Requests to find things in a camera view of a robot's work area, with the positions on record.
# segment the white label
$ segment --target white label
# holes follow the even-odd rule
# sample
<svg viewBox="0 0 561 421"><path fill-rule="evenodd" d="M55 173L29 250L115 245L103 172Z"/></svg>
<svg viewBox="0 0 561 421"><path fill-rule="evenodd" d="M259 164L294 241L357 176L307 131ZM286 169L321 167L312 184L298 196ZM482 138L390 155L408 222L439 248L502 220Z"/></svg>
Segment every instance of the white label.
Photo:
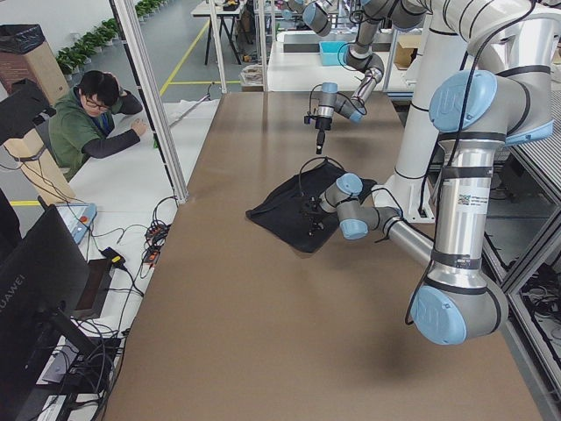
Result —
<svg viewBox="0 0 561 421"><path fill-rule="evenodd" d="M66 396L63 395L52 395L46 399L45 405L43 406L43 411L37 418L37 421L56 421L62 410L62 404Z"/></svg>
<svg viewBox="0 0 561 421"><path fill-rule="evenodd" d="M487 214L489 189L485 187L459 186L456 205L458 212Z"/></svg>

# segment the black hair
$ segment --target black hair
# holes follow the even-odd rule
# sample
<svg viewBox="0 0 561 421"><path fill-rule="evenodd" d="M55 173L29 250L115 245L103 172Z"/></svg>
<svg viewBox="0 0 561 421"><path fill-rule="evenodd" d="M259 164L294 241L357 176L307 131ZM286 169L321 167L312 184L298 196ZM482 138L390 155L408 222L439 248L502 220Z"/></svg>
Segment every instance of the black hair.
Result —
<svg viewBox="0 0 561 421"><path fill-rule="evenodd" d="M108 107L116 103L119 98L119 86L115 77L99 70L86 72L78 88L86 97L97 95L97 101Z"/></svg>

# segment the glasses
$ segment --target glasses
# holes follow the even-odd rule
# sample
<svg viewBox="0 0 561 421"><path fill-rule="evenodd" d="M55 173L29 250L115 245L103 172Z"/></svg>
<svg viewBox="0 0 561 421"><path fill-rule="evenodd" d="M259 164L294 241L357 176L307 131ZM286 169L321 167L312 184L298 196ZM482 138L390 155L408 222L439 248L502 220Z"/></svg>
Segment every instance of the glasses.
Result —
<svg viewBox="0 0 561 421"><path fill-rule="evenodd" d="M94 101L92 101L90 98L86 97L86 104L88 105L88 107L97 109L101 112L106 112L110 107L107 107L105 105L101 105L99 103L95 103Z"/></svg>

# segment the yellow floor line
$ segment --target yellow floor line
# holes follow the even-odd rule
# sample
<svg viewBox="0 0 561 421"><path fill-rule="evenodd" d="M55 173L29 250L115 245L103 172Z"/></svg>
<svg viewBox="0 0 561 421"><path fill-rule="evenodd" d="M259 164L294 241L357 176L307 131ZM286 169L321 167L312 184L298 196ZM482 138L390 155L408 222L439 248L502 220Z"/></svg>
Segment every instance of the yellow floor line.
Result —
<svg viewBox="0 0 561 421"><path fill-rule="evenodd" d="M170 82L169 85L210 85L212 81L186 81L186 82ZM226 83L241 83L240 81L226 81Z"/></svg>
<svg viewBox="0 0 561 421"><path fill-rule="evenodd" d="M196 43L199 42L199 39L201 39L201 37L203 36L203 34L206 32L206 30L209 28L209 22L207 22L201 29L201 31L199 31L198 35L196 36L195 40L191 43L191 45L189 46L188 50L185 52L185 54L183 55L183 57L181 57L181 60L179 60L179 63L177 63L177 65L174 68L174 71L171 73L171 75L167 78L166 82L164 83L164 86L161 87L160 89L160 96L164 95L164 93L167 90L167 87L171 84L172 80L175 78L175 75L177 75L177 72L179 72L179 69L181 68L181 66L183 66L183 63L185 62L185 60L189 57L189 55L191 54L191 52L193 51L193 49L196 46Z"/></svg>
<svg viewBox="0 0 561 421"><path fill-rule="evenodd" d="M12 206L40 206L37 200L10 200Z"/></svg>

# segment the computer monitor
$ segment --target computer monitor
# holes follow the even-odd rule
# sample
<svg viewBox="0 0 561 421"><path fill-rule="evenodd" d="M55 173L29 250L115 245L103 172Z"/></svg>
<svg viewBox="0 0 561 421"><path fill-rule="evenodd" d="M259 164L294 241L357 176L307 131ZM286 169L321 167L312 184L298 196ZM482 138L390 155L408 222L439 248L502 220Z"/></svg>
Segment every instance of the computer monitor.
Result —
<svg viewBox="0 0 561 421"><path fill-rule="evenodd" d="M69 319L88 275L87 262L53 206L0 266L2 420L18 416L61 335L85 353L95 349Z"/></svg>

